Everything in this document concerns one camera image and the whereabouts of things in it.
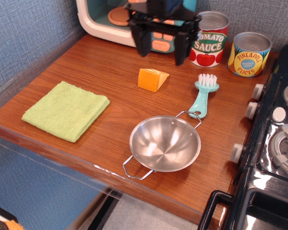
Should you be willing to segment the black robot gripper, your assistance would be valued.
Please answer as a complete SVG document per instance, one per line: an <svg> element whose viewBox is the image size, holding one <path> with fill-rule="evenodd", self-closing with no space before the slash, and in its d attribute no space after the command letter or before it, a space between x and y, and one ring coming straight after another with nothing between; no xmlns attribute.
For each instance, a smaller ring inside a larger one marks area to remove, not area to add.
<svg viewBox="0 0 288 230"><path fill-rule="evenodd" d="M147 0L126 3L124 8L129 11L129 27L142 57L151 51L151 33L158 32L175 36L176 65L184 63L198 37L198 14L187 9L182 0Z"/></svg>

